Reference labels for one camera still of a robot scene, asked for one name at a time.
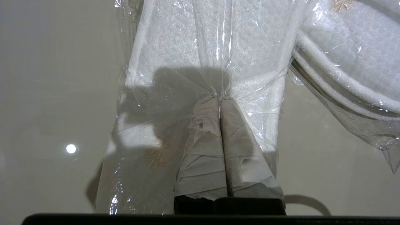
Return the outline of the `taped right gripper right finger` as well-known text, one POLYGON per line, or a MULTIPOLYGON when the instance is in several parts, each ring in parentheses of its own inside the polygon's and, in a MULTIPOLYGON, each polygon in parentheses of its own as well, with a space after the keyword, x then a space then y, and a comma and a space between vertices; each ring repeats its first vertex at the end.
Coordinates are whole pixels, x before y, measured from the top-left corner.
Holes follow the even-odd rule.
POLYGON ((231 208, 249 214, 285 214, 285 198, 237 102, 221 100, 221 134, 231 208))

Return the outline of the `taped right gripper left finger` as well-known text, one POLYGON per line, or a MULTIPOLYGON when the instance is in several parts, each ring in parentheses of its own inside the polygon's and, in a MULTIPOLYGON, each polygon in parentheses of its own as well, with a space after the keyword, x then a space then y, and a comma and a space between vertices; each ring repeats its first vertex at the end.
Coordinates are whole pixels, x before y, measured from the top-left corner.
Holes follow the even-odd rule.
POLYGON ((174 213, 214 214, 215 201, 228 195, 218 97, 197 101, 188 131, 174 187, 174 213))

